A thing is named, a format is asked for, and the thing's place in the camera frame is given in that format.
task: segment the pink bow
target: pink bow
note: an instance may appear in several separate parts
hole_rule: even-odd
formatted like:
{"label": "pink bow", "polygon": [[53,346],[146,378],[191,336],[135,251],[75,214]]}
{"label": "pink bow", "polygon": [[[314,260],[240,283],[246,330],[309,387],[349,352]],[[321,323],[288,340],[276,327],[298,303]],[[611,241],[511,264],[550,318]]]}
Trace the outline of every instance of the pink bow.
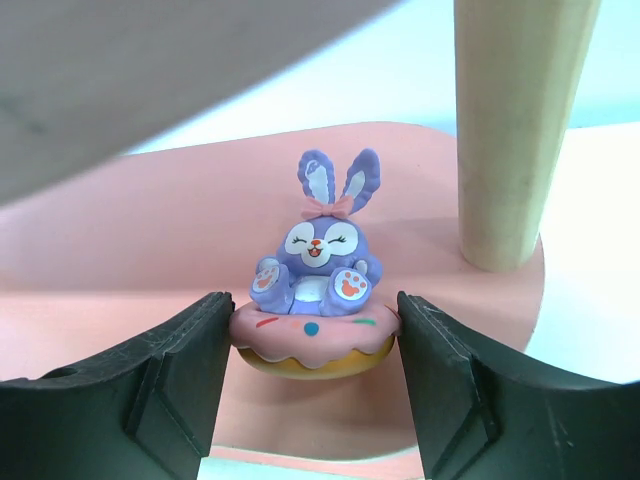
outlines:
{"label": "pink bow", "polygon": [[302,218],[311,220],[317,217],[336,217],[340,220],[346,219],[353,210],[353,197],[345,195],[336,203],[324,204],[315,198],[307,197],[304,208],[302,209]]}

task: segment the purple bunny toy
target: purple bunny toy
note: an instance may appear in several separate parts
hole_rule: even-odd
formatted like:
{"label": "purple bunny toy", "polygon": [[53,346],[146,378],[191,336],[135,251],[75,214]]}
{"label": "purple bunny toy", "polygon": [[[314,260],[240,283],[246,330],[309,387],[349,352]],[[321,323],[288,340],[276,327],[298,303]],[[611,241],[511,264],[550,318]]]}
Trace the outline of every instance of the purple bunny toy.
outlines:
{"label": "purple bunny toy", "polygon": [[318,150],[302,155],[298,178],[307,196],[304,222],[285,236],[275,256],[258,262],[250,295],[263,312],[344,316],[357,313],[380,281],[382,265],[364,233],[347,217],[380,187],[380,160],[363,150],[335,200],[331,160]]}

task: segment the toy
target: toy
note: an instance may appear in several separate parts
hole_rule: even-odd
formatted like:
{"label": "toy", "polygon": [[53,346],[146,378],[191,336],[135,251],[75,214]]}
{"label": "toy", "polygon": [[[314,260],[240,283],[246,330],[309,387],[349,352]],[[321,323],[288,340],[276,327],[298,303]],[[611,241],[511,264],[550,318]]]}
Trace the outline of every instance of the toy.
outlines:
{"label": "toy", "polygon": [[363,150],[336,201],[331,160],[303,154],[298,179],[307,196],[303,221],[275,255],[260,259],[252,303],[232,317],[233,344],[263,371],[290,378],[336,378],[367,370],[393,346],[400,322],[371,298],[383,268],[349,216],[380,187],[380,161]]}

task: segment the light blue background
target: light blue background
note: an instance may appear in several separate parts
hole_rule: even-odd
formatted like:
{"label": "light blue background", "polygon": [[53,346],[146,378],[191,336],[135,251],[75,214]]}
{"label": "light blue background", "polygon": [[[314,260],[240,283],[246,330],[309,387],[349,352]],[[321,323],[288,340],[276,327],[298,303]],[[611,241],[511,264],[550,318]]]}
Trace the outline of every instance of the light blue background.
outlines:
{"label": "light blue background", "polygon": [[[410,0],[135,152],[361,121],[455,133],[453,0]],[[640,1],[603,0],[571,127],[640,120]]]}

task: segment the pink frosted donut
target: pink frosted donut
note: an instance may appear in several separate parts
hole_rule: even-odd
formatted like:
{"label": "pink frosted donut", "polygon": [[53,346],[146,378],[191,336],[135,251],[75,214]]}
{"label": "pink frosted donut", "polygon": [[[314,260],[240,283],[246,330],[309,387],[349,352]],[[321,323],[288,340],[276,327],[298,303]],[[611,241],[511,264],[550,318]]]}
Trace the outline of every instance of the pink frosted donut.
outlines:
{"label": "pink frosted donut", "polygon": [[294,378],[336,378],[367,370],[386,357],[399,328],[397,314],[375,300],[341,317],[275,315],[249,303],[232,315],[229,327],[232,344],[245,360]]}

